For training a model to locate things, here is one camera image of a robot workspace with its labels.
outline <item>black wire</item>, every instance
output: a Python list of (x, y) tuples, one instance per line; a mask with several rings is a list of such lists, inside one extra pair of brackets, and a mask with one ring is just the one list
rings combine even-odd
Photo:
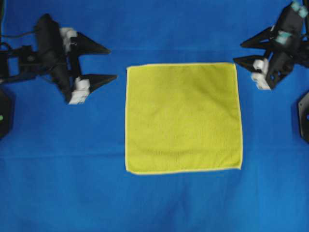
[(25, 33), (22, 33), (22, 34), (19, 34), (19, 35), (0, 35), (0, 37), (3, 37), (3, 38), (20, 38), (20, 37), (23, 37), (25, 35), (30, 35), (30, 34), (33, 34), (35, 33), (36, 31), (38, 31), (39, 29), (36, 29), (36, 30), (32, 30), (32, 31), (28, 31), (28, 32), (25, 32)]
[(6, 46), (6, 48), (7, 48), (9, 51), (12, 51), (12, 50), (13, 50), (12, 47), (11, 47), (8, 43), (6, 43), (6, 42), (0, 43), (0, 46)]
[(46, 78), (46, 77), (40, 76), (40, 78), (42, 78), (44, 81), (46, 81), (46, 82), (48, 82), (48, 83), (50, 83), (50, 84), (52, 84), (52, 85), (54, 84), (53, 81), (49, 80), (49, 79)]

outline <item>metal screw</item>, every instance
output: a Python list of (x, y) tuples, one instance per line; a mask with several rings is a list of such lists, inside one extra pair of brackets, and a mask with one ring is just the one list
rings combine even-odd
[(35, 58), (34, 58), (34, 56), (28, 56), (28, 57), (27, 57), (27, 60), (28, 60), (29, 62), (33, 62), (33, 61), (35, 60)]

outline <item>yellow cloth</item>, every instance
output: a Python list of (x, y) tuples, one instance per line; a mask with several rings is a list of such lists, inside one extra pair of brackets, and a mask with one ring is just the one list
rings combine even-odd
[(127, 69), (127, 171), (167, 174), (241, 169), (241, 164), (234, 64), (149, 64)]

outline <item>yellow towel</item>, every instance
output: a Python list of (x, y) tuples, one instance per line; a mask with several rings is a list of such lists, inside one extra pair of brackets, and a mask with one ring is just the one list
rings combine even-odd
[(241, 164), (234, 64), (149, 64), (127, 69), (127, 171), (168, 174), (241, 169)]

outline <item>blue fabric surface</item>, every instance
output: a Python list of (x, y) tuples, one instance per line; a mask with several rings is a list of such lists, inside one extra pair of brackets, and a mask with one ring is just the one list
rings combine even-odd
[[(16, 106), (14, 128), (0, 141), (0, 232), (309, 231), (309, 145), (296, 111), (309, 90), (303, 67), (268, 92), (238, 67), (241, 171), (136, 176), (124, 162), (127, 66), (262, 54), (239, 44), (273, 25), (289, 2), (7, 1), (3, 33), (31, 30), (50, 13), (112, 50), (83, 57), (84, 73), (119, 77), (77, 106), (40, 78), (5, 86)], [(33, 35), (5, 41), (35, 48)]]

